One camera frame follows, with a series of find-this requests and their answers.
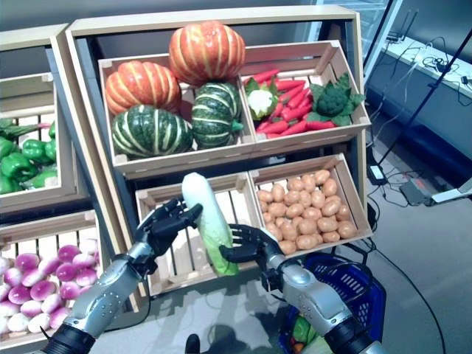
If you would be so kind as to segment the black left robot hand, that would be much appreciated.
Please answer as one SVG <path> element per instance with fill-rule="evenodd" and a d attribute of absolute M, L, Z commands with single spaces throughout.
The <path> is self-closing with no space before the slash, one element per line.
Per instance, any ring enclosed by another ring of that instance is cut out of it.
<path fill-rule="evenodd" d="M 146 260 L 162 256 L 181 230 L 197 227 L 196 221 L 202 211 L 200 203 L 188 208 L 182 197 L 163 203 L 140 222 L 134 233 L 135 243 L 128 254 Z"/>

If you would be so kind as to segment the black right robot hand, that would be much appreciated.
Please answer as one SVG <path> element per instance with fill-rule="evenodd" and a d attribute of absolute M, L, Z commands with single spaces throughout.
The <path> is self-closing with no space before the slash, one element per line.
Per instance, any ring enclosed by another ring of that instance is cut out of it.
<path fill-rule="evenodd" d="M 258 229 L 244 224 L 229 224 L 233 235 L 233 246 L 219 246 L 222 257 L 231 263 L 255 261 L 265 268 L 267 262 L 276 255 L 283 255 L 277 239 L 266 229 Z"/>

